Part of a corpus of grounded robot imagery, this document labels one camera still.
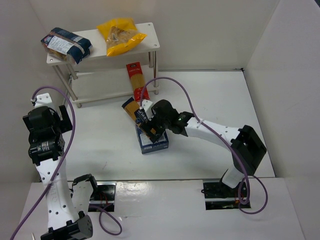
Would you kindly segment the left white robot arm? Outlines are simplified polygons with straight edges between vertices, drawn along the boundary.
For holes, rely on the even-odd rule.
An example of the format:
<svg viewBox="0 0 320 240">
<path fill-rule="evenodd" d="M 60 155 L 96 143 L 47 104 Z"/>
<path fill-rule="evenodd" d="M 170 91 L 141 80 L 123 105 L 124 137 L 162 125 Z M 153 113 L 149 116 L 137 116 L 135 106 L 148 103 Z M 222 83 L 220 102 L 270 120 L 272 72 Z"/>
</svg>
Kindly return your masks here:
<svg viewBox="0 0 320 240">
<path fill-rule="evenodd" d="M 63 133 L 72 130 L 66 107 L 59 106 L 61 116 L 49 106 L 31 110 L 23 121 L 29 130 L 28 155 L 46 189 L 48 231 L 42 240 L 86 240 L 93 236 L 93 224 L 88 215 L 89 201 L 97 186 L 95 178 L 86 174 L 76 178 L 69 189 Z"/>
</svg>

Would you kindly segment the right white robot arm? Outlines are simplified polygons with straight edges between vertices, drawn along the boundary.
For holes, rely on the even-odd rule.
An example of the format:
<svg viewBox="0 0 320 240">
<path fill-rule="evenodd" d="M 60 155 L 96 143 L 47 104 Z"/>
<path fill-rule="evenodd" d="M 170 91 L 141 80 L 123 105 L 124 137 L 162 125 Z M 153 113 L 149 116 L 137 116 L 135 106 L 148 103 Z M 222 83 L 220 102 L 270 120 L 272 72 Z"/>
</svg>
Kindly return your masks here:
<svg viewBox="0 0 320 240">
<path fill-rule="evenodd" d="M 178 112 L 167 100 L 153 103 L 144 99 L 139 108 L 147 117 L 142 127 L 152 141 L 165 130 L 185 137 L 195 137 L 219 145 L 231 152 L 233 166 L 221 177 L 224 185 L 234 189 L 245 176 L 253 176 L 267 148 L 249 125 L 241 128 L 220 125 L 187 111 Z"/>
</svg>

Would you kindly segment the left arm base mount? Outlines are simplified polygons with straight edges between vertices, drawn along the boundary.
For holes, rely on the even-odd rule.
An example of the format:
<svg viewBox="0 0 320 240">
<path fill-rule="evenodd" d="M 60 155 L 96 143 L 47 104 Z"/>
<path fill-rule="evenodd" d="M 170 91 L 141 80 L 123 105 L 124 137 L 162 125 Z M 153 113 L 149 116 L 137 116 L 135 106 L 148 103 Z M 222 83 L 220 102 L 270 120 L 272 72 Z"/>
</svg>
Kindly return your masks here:
<svg viewBox="0 0 320 240">
<path fill-rule="evenodd" d="M 88 212 L 98 212 L 92 206 L 105 209 L 107 212 L 114 212 L 116 198 L 116 182 L 98 181 L 97 190 L 95 190 L 89 200 Z"/>
</svg>

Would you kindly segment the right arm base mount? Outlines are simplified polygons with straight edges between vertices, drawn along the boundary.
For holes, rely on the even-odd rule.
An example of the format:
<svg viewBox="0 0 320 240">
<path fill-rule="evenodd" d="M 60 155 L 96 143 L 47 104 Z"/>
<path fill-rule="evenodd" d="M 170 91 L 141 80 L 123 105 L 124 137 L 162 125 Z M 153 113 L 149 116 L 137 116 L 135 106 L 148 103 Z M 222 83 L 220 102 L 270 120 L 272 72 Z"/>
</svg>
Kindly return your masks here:
<svg viewBox="0 0 320 240">
<path fill-rule="evenodd" d="M 221 180 L 203 181 L 201 193 L 204 196 L 205 209 L 209 210 L 231 210 L 238 209 L 240 199 L 238 189 L 222 183 Z"/>
</svg>

